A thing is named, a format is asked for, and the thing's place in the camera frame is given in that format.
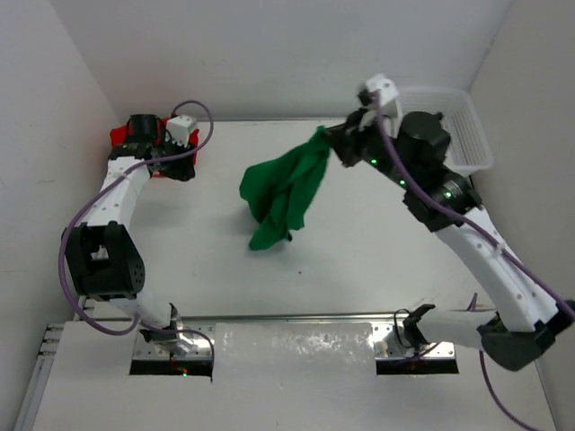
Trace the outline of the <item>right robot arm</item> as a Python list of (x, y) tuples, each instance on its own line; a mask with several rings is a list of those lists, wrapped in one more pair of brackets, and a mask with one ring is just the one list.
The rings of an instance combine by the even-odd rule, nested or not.
[(404, 349), (437, 342), (474, 348), (499, 366), (519, 371), (540, 358), (574, 322), (574, 302), (559, 301), (524, 270), (503, 243), (468, 180), (445, 164), (451, 136), (441, 113), (413, 111), (395, 137), (383, 137), (367, 110), (326, 128), (323, 136), (344, 166), (369, 163), (403, 188), (414, 218), (466, 265), (489, 296), (486, 312), (445, 311), (424, 304), (395, 332)]

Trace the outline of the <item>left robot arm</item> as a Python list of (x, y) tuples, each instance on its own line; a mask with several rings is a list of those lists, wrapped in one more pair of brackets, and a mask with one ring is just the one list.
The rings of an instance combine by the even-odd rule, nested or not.
[(111, 152), (102, 197), (75, 222), (65, 247), (67, 274), (75, 291), (111, 304), (143, 324), (146, 341), (167, 344), (178, 337), (172, 304), (145, 286), (146, 267), (129, 233), (138, 196), (154, 176), (188, 181), (195, 176), (189, 151), (199, 143), (197, 120), (131, 116), (111, 131)]

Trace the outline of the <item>green t shirt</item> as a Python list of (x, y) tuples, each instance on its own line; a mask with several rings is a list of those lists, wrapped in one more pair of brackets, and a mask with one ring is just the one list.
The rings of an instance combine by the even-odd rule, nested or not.
[(279, 158), (255, 164), (244, 172), (239, 194), (259, 227), (249, 242), (252, 251), (265, 251), (305, 227), (327, 170), (331, 147), (325, 128), (318, 127), (305, 143)]

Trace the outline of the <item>red t shirt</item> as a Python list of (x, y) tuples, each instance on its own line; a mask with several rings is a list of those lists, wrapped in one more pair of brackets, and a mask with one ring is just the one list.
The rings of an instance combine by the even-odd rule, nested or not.
[[(152, 152), (160, 145), (171, 144), (166, 132), (166, 122), (175, 117), (157, 118), (156, 128), (152, 128), (152, 115), (137, 114), (131, 116), (124, 126), (113, 128), (110, 132), (110, 159), (119, 156), (140, 156), (145, 159), (154, 158)], [(190, 136), (190, 141), (199, 145), (199, 128)]]

